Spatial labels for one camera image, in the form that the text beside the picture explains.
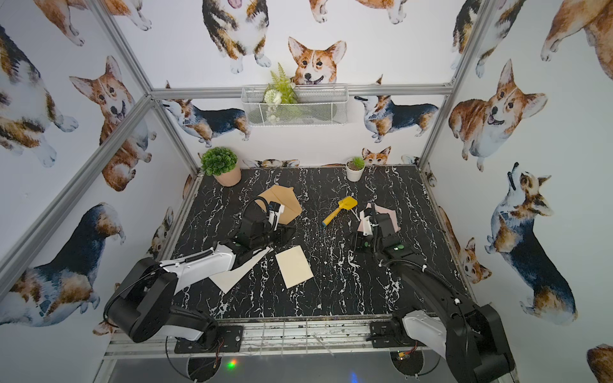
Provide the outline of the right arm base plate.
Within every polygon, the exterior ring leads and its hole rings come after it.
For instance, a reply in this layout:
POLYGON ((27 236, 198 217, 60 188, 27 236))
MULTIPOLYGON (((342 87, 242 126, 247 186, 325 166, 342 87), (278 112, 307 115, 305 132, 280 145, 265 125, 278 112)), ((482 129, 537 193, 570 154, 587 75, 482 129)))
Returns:
POLYGON ((404 333, 401 332, 401 326, 396 319, 388 321, 370 322, 370 333, 367 341, 371 343, 375 349, 393 348, 407 346, 404 333))

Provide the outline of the pink envelope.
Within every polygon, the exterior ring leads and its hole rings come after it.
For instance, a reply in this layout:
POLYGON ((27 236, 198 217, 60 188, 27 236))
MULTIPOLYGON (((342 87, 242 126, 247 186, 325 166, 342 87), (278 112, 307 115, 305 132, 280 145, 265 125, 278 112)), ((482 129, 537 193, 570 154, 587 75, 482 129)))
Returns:
MULTIPOLYGON (((370 207, 371 207, 371 203, 368 203, 366 208, 364 210, 362 210, 361 212, 359 212, 360 223, 359 223, 359 227, 358 227, 358 232, 366 232, 367 234, 371 234, 371 231, 365 230, 365 223, 367 222, 366 210, 368 208, 370 208, 370 207)), ((400 228, 399 228, 398 223, 397 223, 396 211, 390 210, 390 209, 385 208, 385 207, 380 207, 377 204, 375 204, 375 210, 376 210, 376 212, 378 214, 383 214, 383 215, 388 214, 390 216, 392 225, 394 227, 394 231, 395 232, 399 232, 400 231, 400 228)))

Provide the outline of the cream letter paper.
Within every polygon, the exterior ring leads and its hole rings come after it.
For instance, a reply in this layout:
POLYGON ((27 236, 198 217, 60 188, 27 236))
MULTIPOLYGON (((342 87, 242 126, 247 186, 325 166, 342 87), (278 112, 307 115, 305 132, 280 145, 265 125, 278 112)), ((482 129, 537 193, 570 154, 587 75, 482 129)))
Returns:
POLYGON ((307 257, 300 246, 292 247, 276 255, 279 270, 287 289, 314 277, 307 257))

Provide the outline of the brown kraft envelope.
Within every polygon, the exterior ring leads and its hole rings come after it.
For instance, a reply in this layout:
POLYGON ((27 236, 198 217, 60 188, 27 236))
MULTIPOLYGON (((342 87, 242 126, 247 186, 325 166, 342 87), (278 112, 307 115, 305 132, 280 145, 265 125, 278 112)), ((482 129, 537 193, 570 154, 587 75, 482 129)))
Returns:
POLYGON ((303 212, 303 209, 301 208, 301 205, 294 193, 294 188, 274 185, 261 193, 260 197, 267 201, 266 204, 259 199, 256 201, 256 203, 264 211, 266 211, 266 206, 271 202, 284 206, 284 211, 280 213, 277 220, 277 223, 279 224, 289 224, 303 212))

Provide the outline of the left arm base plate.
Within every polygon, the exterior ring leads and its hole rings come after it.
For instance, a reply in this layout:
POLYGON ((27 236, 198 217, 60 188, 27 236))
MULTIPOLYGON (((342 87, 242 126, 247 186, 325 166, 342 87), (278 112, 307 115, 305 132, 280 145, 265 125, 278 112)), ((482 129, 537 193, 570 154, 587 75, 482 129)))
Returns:
POLYGON ((175 354, 237 353, 244 336, 243 326, 221 326, 201 335, 196 341, 178 338, 175 354))

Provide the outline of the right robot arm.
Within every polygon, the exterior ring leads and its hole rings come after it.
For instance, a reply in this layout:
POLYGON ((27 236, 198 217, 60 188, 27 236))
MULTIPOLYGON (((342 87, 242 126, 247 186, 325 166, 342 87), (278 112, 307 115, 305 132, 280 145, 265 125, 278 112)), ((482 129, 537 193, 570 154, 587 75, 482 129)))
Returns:
POLYGON ((373 256, 407 282, 426 306, 372 322, 367 340, 373 347, 426 346, 445 359, 458 382, 492 382, 515 370, 501 317, 490 305, 477 305, 432 267, 419 263, 389 214, 369 207, 361 223, 362 230, 353 235, 356 252, 373 256))

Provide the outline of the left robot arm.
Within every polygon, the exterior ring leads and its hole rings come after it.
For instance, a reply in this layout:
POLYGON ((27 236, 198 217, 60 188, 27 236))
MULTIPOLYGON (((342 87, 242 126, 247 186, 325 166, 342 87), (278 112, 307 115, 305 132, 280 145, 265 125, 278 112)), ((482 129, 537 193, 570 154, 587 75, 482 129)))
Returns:
POLYGON ((174 304, 185 287, 212 276, 234 275, 245 263, 286 245, 295 227, 281 222, 284 205, 261 198, 264 212, 244 211, 239 229, 208 249, 157 262, 139 260, 106 303, 103 318, 135 343, 155 335, 197 343, 205 350, 220 344, 218 323, 202 311, 174 304))

